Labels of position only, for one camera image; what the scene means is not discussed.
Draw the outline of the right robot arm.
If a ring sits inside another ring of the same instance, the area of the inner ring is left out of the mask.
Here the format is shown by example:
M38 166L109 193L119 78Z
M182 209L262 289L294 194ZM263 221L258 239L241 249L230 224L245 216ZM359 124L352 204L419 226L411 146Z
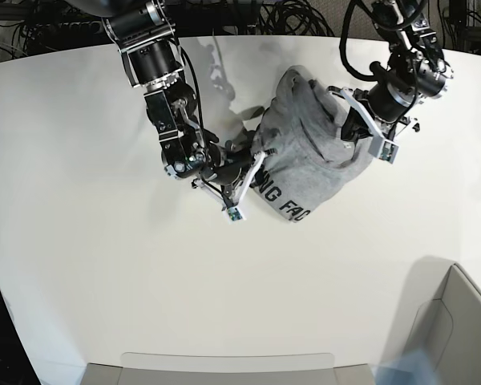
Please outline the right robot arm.
M252 140L219 144L204 126L198 83L188 84L193 65L176 37L176 25L164 1L73 1L99 17L116 45L132 87L144 90L149 120L158 132L164 171L191 179L217 200L233 220L241 219L244 200L270 150L253 152Z

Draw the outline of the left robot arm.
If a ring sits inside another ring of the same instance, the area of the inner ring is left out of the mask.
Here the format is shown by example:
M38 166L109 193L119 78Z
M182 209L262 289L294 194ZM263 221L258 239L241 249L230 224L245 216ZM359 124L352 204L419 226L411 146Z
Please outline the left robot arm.
M417 103L440 98L453 77L437 34L423 13L427 4L374 1L367 7L362 1L351 1L343 19L339 43L342 65L355 79L374 84L368 91L355 90L354 99L368 111L388 140L395 138L399 124L410 122L406 115ZM372 62L368 75L351 66L347 57L350 22L356 8L369 17L378 35L389 44L387 65Z

